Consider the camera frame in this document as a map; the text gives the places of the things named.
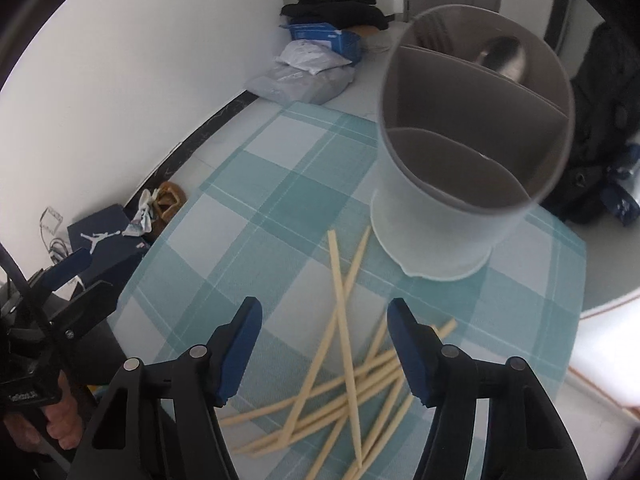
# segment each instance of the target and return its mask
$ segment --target screw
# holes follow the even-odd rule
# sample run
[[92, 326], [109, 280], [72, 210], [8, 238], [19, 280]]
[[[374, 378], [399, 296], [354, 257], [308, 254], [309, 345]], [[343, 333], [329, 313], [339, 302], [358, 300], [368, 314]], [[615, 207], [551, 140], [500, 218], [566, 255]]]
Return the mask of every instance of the screw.
[[444, 357], [449, 357], [452, 359], [460, 355], [460, 350], [458, 350], [458, 347], [453, 345], [444, 345], [440, 352], [442, 352], [442, 355], [444, 355]]
[[578, 174], [575, 176], [574, 184], [575, 184], [577, 187], [584, 187], [584, 186], [586, 186], [586, 185], [587, 185], [587, 179], [586, 179], [586, 177], [584, 176], [584, 174], [583, 174], [583, 173], [578, 173]]
[[207, 354], [207, 347], [204, 345], [196, 345], [189, 350], [189, 355], [194, 359], [203, 357]]
[[124, 361], [124, 364], [122, 365], [122, 367], [127, 372], [130, 372], [130, 371], [135, 370], [136, 368], [138, 368], [139, 365], [140, 365], [140, 360], [135, 358], [135, 357], [131, 357], [131, 358], [127, 359], [126, 361]]
[[524, 368], [527, 367], [527, 364], [524, 359], [520, 357], [514, 357], [511, 359], [511, 361], [509, 361], [509, 366], [514, 370], [524, 370]]

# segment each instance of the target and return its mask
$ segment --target white cylindrical container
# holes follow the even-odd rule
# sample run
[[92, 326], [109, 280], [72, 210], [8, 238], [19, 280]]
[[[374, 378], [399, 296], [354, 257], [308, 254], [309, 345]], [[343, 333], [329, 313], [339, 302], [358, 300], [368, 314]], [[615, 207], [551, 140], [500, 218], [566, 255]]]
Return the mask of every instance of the white cylindrical container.
[[[501, 36], [524, 48], [520, 83], [473, 63]], [[573, 96], [558, 58], [528, 30], [484, 9], [443, 6], [417, 16], [396, 44], [379, 124], [376, 236], [409, 276], [457, 280], [555, 185]]]

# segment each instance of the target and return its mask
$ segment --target table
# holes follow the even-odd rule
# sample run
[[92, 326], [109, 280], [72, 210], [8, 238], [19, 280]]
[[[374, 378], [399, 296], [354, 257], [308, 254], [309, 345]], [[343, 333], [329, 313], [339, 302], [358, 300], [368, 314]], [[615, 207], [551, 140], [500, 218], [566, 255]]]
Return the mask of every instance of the table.
[[[375, 158], [375, 123], [299, 103], [279, 112], [204, 181], [127, 283], [110, 317], [125, 353], [146, 363], [174, 358], [229, 322], [245, 296], [256, 296], [263, 329], [223, 411], [297, 393], [334, 305], [326, 231], [337, 231], [346, 272], [369, 223]], [[524, 357], [553, 397], [575, 338], [585, 266], [584, 243], [542, 208], [458, 282], [405, 276], [372, 236], [348, 305], [354, 359], [364, 357], [389, 299], [400, 296], [420, 322], [439, 326], [455, 317], [459, 327], [447, 342], [472, 357]], [[334, 341], [318, 381], [341, 371]], [[383, 398], [361, 406], [363, 431]], [[479, 401], [468, 478], [479, 477], [487, 409]], [[276, 430], [286, 415], [225, 428], [227, 445]], [[365, 478], [412, 478], [432, 418], [415, 400]], [[258, 460], [232, 456], [240, 478], [303, 479], [329, 430]], [[347, 425], [318, 478], [341, 478], [352, 460]]]

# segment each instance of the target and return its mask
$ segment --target metal object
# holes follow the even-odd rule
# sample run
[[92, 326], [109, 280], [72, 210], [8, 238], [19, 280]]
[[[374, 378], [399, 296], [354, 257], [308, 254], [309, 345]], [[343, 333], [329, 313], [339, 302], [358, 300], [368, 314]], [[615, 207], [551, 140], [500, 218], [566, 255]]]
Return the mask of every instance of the metal object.
[[509, 361], [509, 365], [514, 370], [524, 370], [527, 367], [527, 363], [521, 357], [513, 357], [511, 361]]
[[207, 347], [204, 345], [196, 345], [189, 350], [189, 355], [194, 359], [203, 357], [207, 354]]
[[527, 53], [518, 38], [499, 36], [487, 41], [474, 62], [520, 83], [527, 70]]
[[460, 355], [460, 351], [458, 350], [458, 348], [453, 345], [444, 345], [440, 352], [442, 355], [444, 355], [444, 357], [449, 357], [452, 359]]
[[124, 361], [124, 364], [122, 365], [122, 367], [127, 371], [127, 372], [132, 372], [133, 370], [135, 370], [136, 368], [138, 368], [140, 366], [140, 359], [137, 359], [135, 357], [130, 357], [129, 359], [127, 359], [126, 361]]

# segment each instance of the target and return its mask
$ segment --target blue box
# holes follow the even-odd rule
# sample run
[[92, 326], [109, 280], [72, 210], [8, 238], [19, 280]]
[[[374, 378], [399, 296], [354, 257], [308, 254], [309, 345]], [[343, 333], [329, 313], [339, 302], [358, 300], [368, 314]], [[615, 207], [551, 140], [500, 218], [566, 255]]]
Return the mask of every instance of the blue box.
[[362, 59], [360, 37], [349, 30], [338, 30], [330, 23], [299, 23], [287, 25], [292, 40], [309, 40], [324, 44], [356, 64]]
[[[114, 204], [70, 225], [66, 231], [74, 251], [81, 247], [91, 250], [91, 241], [82, 234], [94, 236], [98, 233], [122, 232], [127, 225], [129, 218], [122, 206]], [[80, 272], [82, 283], [89, 287], [104, 280], [114, 286], [115, 292], [120, 293], [148, 250], [149, 244], [138, 236], [114, 235], [105, 238], [95, 245], [89, 268]]]

